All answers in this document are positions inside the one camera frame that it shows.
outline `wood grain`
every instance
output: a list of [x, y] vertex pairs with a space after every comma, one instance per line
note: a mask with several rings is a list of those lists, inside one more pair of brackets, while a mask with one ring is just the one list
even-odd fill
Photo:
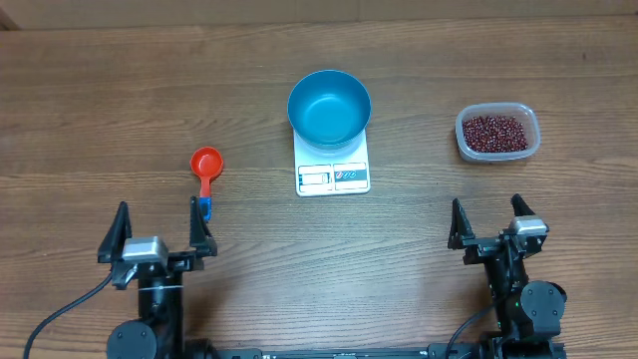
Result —
[[[188, 159], [216, 146], [219, 257], [187, 277], [187, 333], [220, 348], [425, 346], [486, 304], [479, 266], [446, 249], [452, 199], [478, 234], [520, 192], [550, 224], [533, 279], [569, 294], [570, 358], [638, 349], [635, 16], [178, 27], [0, 34], [0, 358], [107, 273], [96, 248], [120, 200], [134, 233], [187, 243]], [[343, 69], [374, 102], [372, 191], [294, 192], [290, 89]], [[467, 105], [536, 110], [539, 152], [464, 163]], [[104, 358], [135, 291], [57, 320], [33, 358]], [[475, 340], [486, 320], [464, 335]]]
[[25, 30], [631, 15], [638, 0], [0, 0]]

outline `plastic container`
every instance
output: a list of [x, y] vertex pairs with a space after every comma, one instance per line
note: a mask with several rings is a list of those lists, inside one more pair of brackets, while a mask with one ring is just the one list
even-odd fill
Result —
[[[478, 153], [468, 147], [463, 136], [463, 123], [478, 116], [514, 116], [525, 131], [527, 150], [511, 153]], [[530, 107], [519, 103], [491, 103], [466, 107], [457, 116], [457, 143], [459, 153], [467, 162], [471, 163], [499, 163], [505, 161], [522, 160], [533, 155], [540, 147], [540, 128], [536, 114]]]

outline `blue handle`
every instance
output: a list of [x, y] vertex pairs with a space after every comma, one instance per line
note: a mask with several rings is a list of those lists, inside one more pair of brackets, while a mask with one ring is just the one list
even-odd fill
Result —
[[210, 197], [199, 198], [199, 210], [203, 215], [203, 220], [208, 222], [210, 220], [210, 216], [212, 215], [212, 200]]

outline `bowl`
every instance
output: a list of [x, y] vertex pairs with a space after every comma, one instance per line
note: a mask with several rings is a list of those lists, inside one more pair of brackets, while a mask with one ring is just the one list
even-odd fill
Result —
[[[527, 139], [527, 150], [509, 153], [479, 153], [472, 150], [466, 143], [463, 134], [463, 123], [478, 116], [509, 116], [523, 126]], [[519, 103], [490, 103], [471, 105], [463, 109], [457, 116], [457, 143], [461, 157], [471, 163], [501, 163], [506, 161], [522, 160], [533, 155], [540, 147], [540, 128], [534, 111], [524, 104]]]
[[354, 76], [323, 70], [303, 78], [288, 99], [297, 135], [320, 149], [340, 149], [364, 132], [372, 115], [366, 87]]

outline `bowl of beans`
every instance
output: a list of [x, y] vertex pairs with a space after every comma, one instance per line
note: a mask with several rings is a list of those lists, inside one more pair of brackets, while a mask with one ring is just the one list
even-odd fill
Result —
[[530, 107], [492, 103], [466, 107], [457, 116], [461, 157], [472, 163], [522, 160], [540, 146], [540, 128]]

